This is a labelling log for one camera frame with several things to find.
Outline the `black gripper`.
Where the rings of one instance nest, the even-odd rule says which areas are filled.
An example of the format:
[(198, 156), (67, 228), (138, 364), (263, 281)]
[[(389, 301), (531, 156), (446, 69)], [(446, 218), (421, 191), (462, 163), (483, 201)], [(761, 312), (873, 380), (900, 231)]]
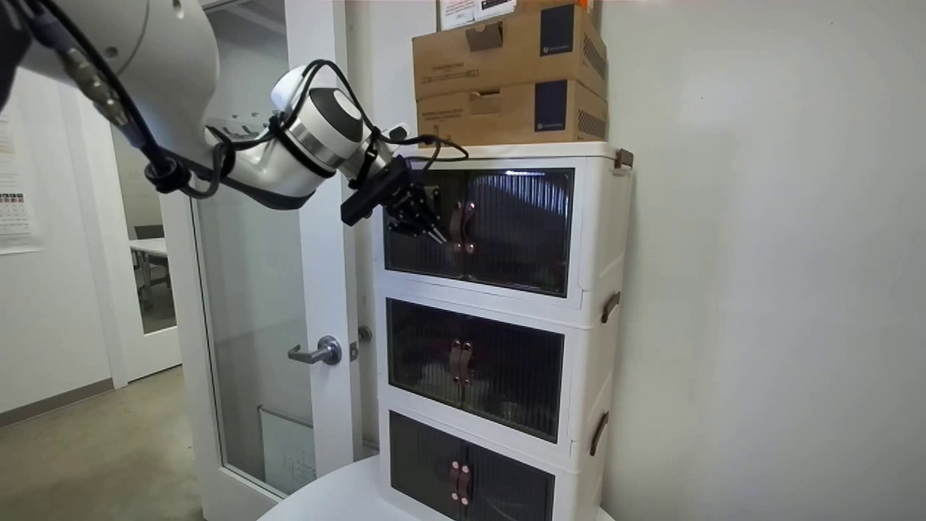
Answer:
[(371, 218), (375, 205), (385, 208), (388, 226), (405, 237), (428, 237), (437, 246), (446, 246), (449, 237), (439, 228), (439, 218), (428, 208), (417, 208), (417, 179), (414, 169), (397, 156), (382, 172), (371, 175), (343, 204), (340, 220), (355, 226)]

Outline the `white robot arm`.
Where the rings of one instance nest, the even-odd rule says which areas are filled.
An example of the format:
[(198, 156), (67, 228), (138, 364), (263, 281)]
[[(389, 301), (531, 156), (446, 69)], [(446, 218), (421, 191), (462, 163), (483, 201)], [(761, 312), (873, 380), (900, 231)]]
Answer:
[(398, 155), (350, 84), (323, 88), (320, 66), (288, 69), (263, 130), (236, 140), (204, 120), (219, 50), (198, 0), (0, 0), (0, 72), (75, 84), (148, 159), (155, 191), (204, 201), (227, 185), (268, 208), (298, 208), (340, 176), (346, 226), (385, 214), (397, 231), (439, 243), (424, 163)]

